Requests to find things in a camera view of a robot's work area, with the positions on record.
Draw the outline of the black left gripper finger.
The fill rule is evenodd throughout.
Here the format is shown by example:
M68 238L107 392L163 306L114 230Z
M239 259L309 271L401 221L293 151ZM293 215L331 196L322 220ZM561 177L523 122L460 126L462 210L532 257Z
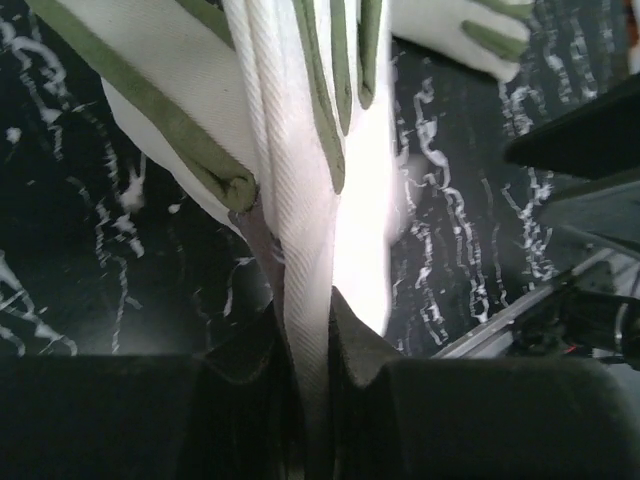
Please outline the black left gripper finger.
M1 360L5 479L301 479L271 303L207 354Z

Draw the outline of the white glove green fingers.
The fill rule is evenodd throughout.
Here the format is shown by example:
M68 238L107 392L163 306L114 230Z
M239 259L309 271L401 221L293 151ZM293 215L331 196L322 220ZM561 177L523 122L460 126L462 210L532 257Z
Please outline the white glove green fingers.
M527 50L532 1L401 0L391 3L394 36L468 68L512 81Z

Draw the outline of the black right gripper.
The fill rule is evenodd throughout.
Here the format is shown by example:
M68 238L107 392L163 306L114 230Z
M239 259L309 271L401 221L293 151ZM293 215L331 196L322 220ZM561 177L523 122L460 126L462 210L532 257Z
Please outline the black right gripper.
M539 221L639 249L639 180L553 194ZM639 358L639 270L605 261L517 317L514 354ZM338 479L635 479L639 416L593 360L406 357L339 292L330 310Z

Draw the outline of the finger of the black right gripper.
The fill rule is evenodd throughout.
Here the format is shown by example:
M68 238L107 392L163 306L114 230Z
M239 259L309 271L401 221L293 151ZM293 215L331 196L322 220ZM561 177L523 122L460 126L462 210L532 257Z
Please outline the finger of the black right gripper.
M639 166L639 76L513 140L509 164L596 180Z

